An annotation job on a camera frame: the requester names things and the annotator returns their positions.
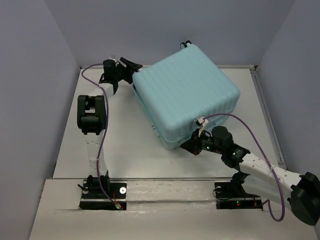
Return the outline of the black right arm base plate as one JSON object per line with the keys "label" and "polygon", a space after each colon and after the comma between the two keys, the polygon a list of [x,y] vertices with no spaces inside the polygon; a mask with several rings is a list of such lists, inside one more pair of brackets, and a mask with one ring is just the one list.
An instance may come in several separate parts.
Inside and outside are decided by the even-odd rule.
{"label": "black right arm base plate", "polygon": [[215,182],[212,195],[217,210],[263,209],[260,196],[248,194],[241,185],[229,181]]}

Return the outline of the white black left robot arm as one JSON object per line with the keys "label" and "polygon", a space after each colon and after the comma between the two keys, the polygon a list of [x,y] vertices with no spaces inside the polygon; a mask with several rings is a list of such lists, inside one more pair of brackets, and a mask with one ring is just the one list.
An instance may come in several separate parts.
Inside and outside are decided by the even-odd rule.
{"label": "white black left robot arm", "polygon": [[[93,67],[103,67],[103,73],[98,82],[85,76],[85,72]],[[103,63],[90,65],[80,73],[84,80],[95,86],[89,94],[77,97],[77,127],[84,135],[87,146],[89,172],[86,183],[81,186],[83,192],[92,193],[101,198],[107,198],[115,203],[109,194],[111,183],[109,170],[104,160],[103,145],[109,125],[109,98],[115,95],[119,82],[124,80],[133,83],[133,74],[143,66],[123,57],[119,61],[109,58]]]}

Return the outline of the light blue hard-shell suitcase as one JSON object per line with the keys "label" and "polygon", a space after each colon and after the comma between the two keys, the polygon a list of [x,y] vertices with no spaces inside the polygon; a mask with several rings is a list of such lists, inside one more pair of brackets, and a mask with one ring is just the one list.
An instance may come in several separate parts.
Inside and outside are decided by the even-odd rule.
{"label": "light blue hard-shell suitcase", "polygon": [[178,52],[133,74],[135,95],[163,147],[174,150],[213,115],[207,129],[223,124],[236,108],[240,89],[189,40]]}

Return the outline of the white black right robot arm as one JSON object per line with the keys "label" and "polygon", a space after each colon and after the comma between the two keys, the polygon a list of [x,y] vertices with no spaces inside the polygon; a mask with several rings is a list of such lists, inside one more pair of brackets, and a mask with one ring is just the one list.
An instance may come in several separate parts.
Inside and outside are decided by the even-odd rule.
{"label": "white black right robot arm", "polygon": [[235,196],[244,193],[265,198],[288,209],[301,222],[315,226],[320,219],[320,180],[311,173],[291,172],[267,163],[248,149],[236,144],[224,126],[211,130],[196,129],[182,149],[193,155],[208,151],[221,155],[222,162],[237,170],[230,190]]}

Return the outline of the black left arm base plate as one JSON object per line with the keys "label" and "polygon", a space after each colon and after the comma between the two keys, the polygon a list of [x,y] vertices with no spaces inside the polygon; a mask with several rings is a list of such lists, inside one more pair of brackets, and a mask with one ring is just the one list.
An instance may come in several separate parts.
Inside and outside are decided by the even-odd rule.
{"label": "black left arm base plate", "polygon": [[81,210],[125,211],[127,209],[127,182],[112,181],[108,197],[102,192],[99,183],[89,187],[86,181],[78,185],[81,189],[79,208]]}

